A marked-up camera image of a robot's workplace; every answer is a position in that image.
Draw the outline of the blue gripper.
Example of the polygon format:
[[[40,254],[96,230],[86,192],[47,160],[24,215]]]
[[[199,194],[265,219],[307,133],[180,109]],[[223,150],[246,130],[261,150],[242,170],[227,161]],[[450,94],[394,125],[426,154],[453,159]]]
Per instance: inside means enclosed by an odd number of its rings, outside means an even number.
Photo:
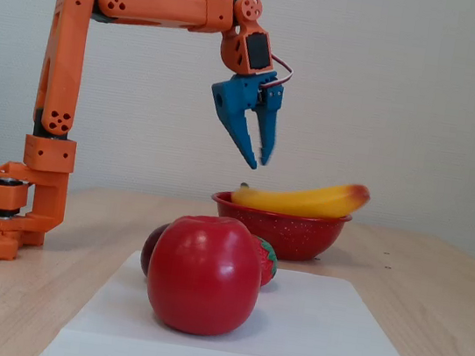
[[[275,147],[276,121],[281,108],[283,86],[263,89],[262,85],[276,80],[277,73],[270,71],[258,75],[233,75],[225,82],[211,85],[216,114],[230,134],[248,166],[257,168],[247,127],[245,111],[256,111],[261,141],[262,165],[269,161]]]

